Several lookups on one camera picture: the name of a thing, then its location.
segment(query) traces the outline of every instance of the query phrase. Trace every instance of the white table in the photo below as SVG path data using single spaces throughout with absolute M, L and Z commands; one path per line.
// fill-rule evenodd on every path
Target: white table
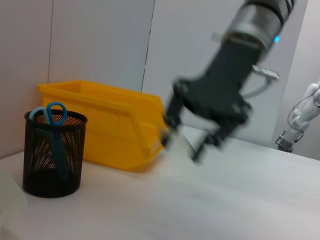
M 200 131 L 184 130 L 194 141 Z M 23 154 L 0 160 L 22 185 Z M 313 240 L 320 238 L 320 162 L 230 140 L 194 165 L 175 146 L 145 174 L 84 163 L 67 197 L 27 194 L 9 240 Z

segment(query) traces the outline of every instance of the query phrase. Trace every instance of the blue scissors handle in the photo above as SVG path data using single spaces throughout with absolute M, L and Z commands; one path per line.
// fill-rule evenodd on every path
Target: blue scissors handle
M 51 108 L 53 106 L 60 106 L 62 108 L 62 110 L 63 110 L 62 118 L 58 122 L 55 122 L 54 117 L 52 115 Z M 67 115 L 68 115 L 67 108 L 61 102 L 54 101 L 54 102 L 49 103 L 48 106 L 46 106 L 46 111 L 47 111 L 47 114 L 48 114 L 48 117 L 49 117 L 49 123 L 51 125 L 55 125 L 55 126 L 62 125 L 65 122 L 65 120 L 67 119 Z
M 42 111 L 43 112 L 43 116 L 44 116 L 44 119 L 45 119 L 45 123 L 46 124 L 50 124 L 50 119 L 49 119 L 49 116 L 48 116 L 48 112 L 47 110 L 43 107 L 43 106 L 39 106 L 37 108 L 35 108 L 32 112 L 30 112 L 29 114 L 29 119 L 30 120 L 33 120 L 34 117 L 35 117 L 35 114 L 39 111 Z

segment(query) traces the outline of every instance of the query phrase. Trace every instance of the pencil cup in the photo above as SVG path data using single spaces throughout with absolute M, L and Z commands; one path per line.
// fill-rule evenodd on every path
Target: pencil cup
M 34 196 L 59 198 L 78 190 L 81 181 L 86 123 L 88 119 L 77 112 L 67 111 L 62 125 L 46 124 L 43 112 L 29 119 L 24 115 L 25 140 L 23 188 Z M 63 111 L 53 109 L 58 122 Z

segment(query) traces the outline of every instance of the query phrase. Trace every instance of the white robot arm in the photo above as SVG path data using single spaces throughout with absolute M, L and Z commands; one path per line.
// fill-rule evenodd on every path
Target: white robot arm
M 278 150 L 293 151 L 293 144 L 297 143 L 310 125 L 310 121 L 320 114 L 320 80 L 307 88 L 303 100 L 296 105 L 288 116 L 289 128 L 276 141 Z

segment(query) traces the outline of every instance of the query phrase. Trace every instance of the yellow storage bin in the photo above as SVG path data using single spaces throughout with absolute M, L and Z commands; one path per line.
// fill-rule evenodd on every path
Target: yellow storage bin
M 43 105 L 61 102 L 88 118 L 85 160 L 121 170 L 150 163 L 162 150 L 165 128 L 160 97 L 79 80 L 41 84 Z

